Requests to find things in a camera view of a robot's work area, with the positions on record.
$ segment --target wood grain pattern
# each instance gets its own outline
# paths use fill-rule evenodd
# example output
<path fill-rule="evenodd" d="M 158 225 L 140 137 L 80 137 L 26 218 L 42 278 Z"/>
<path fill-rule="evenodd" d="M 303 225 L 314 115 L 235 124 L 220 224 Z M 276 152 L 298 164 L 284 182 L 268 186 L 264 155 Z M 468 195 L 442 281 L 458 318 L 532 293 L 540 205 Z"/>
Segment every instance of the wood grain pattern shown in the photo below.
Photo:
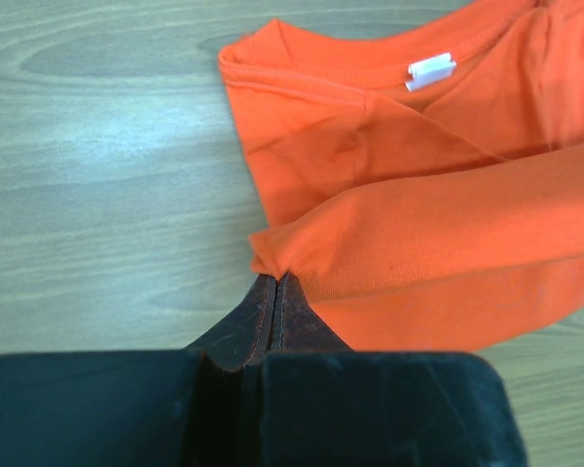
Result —
<path fill-rule="evenodd" d="M 366 38 L 464 3 L 0 0 L 0 352 L 179 347 L 241 299 L 265 221 L 223 45 L 272 16 Z M 482 355 L 532 464 L 584 466 L 584 309 Z"/>

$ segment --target clothing label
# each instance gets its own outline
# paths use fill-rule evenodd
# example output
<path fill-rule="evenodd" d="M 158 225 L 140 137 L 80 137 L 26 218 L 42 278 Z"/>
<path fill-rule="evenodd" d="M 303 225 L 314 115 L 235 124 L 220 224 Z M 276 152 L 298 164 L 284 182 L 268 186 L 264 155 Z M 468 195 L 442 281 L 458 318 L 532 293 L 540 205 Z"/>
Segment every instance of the clothing label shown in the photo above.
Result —
<path fill-rule="evenodd" d="M 405 83 L 408 90 L 419 90 L 452 75 L 456 62 L 450 53 L 439 54 L 409 65 L 413 80 Z"/>

